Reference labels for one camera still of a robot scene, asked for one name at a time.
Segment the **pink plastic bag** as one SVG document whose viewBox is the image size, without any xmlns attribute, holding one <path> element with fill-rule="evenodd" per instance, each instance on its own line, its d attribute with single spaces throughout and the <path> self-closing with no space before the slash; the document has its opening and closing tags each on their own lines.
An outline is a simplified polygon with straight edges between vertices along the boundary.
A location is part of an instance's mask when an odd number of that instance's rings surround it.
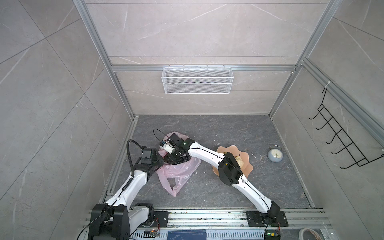
<svg viewBox="0 0 384 240">
<path fill-rule="evenodd" d="M 177 165 L 165 163 L 156 173 L 162 187 L 176 197 L 200 164 L 201 160 L 198 158 L 191 158 L 188 162 Z"/>
</svg>

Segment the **beige fake fruit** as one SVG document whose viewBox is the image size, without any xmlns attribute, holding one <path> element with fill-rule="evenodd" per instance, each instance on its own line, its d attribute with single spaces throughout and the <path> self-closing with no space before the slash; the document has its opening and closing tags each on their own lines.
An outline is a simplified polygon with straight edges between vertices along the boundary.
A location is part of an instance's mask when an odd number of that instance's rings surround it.
<svg viewBox="0 0 384 240">
<path fill-rule="evenodd" d="M 236 156 L 236 157 L 235 157 L 235 160 L 236 160 L 236 162 L 238 163 L 239 168 L 241 169 L 241 168 L 243 167 L 243 165 L 244 165 L 244 162 L 243 162 L 241 156 Z"/>
</svg>

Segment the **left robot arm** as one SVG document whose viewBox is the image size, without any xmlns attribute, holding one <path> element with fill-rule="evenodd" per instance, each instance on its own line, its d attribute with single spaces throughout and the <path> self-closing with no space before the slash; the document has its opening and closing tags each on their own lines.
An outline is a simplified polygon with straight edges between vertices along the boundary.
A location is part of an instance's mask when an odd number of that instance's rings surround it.
<svg viewBox="0 0 384 240">
<path fill-rule="evenodd" d="M 140 225 L 154 221 L 152 204 L 139 203 L 130 208 L 140 189 L 151 175 L 164 164 L 164 159 L 154 148 L 144 148 L 138 163 L 132 167 L 124 185 L 104 204 L 97 204 L 91 211 L 89 240 L 128 240 Z"/>
</svg>

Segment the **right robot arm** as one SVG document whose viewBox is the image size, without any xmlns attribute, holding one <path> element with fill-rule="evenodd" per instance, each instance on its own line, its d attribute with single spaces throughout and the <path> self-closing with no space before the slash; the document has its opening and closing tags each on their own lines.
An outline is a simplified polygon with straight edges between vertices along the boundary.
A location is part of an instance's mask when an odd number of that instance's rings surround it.
<svg viewBox="0 0 384 240">
<path fill-rule="evenodd" d="M 169 165 L 186 163 L 191 158 L 212 165 L 218 170 L 219 178 L 225 185 L 236 188 L 253 203 L 266 224 L 278 223 L 281 208 L 250 183 L 233 154 L 215 152 L 190 138 L 183 140 L 176 134 L 161 140 L 160 149 L 167 152 L 164 161 Z"/>
</svg>

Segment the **pink wavy plate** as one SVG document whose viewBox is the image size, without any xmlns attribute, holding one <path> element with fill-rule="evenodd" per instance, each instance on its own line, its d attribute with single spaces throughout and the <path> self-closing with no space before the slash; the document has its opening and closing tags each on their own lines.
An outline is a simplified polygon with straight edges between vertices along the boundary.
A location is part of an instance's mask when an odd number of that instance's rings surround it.
<svg viewBox="0 0 384 240">
<path fill-rule="evenodd" d="M 218 153 L 227 153 L 228 152 L 228 153 L 233 154 L 233 156 L 235 158 L 241 158 L 243 163 L 240 164 L 240 167 L 241 167 L 241 171 L 243 172 L 243 174 L 245 175 L 246 178 L 249 177 L 249 174 L 254 169 L 253 165 L 250 163 L 249 154 L 246 152 L 241 152 L 237 148 L 237 146 L 232 145 L 232 146 L 229 146 L 227 148 L 219 146 L 217 148 L 217 152 Z"/>
</svg>

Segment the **small grey alarm clock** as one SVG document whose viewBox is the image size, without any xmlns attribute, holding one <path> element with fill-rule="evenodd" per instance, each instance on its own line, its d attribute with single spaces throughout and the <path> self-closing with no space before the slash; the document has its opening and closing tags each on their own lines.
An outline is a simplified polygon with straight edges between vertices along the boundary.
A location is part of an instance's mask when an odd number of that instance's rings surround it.
<svg viewBox="0 0 384 240">
<path fill-rule="evenodd" d="M 283 160 L 282 148 L 278 145 L 271 145 L 267 153 L 267 157 L 271 162 L 279 163 Z"/>
</svg>

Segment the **roll of tape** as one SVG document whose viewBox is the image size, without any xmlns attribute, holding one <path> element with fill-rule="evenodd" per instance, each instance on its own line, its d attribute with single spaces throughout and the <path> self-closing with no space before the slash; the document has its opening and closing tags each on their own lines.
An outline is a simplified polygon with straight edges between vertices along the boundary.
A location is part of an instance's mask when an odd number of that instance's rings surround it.
<svg viewBox="0 0 384 240">
<path fill-rule="evenodd" d="M 299 240 L 306 240 L 308 237 L 313 240 L 322 240 L 321 235 L 311 228 L 301 229 L 299 231 L 298 237 Z"/>
</svg>

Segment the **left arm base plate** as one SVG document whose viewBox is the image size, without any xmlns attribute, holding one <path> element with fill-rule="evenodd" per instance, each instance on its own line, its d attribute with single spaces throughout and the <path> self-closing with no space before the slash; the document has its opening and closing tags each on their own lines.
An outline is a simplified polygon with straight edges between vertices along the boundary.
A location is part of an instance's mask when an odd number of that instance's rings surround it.
<svg viewBox="0 0 384 240">
<path fill-rule="evenodd" d="M 145 228 L 166 228 L 169 221 L 169 212 L 167 211 L 155 211 L 150 214 L 149 220 L 142 224 Z"/>
</svg>

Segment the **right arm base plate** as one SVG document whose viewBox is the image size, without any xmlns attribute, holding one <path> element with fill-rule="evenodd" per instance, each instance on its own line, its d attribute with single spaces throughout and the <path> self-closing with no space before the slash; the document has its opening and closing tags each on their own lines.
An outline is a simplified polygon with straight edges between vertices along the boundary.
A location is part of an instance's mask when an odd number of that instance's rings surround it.
<svg viewBox="0 0 384 240">
<path fill-rule="evenodd" d="M 289 223 L 283 211 L 278 214 L 265 214 L 259 211 L 246 211 L 246 219 L 249 227 L 288 227 Z"/>
</svg>

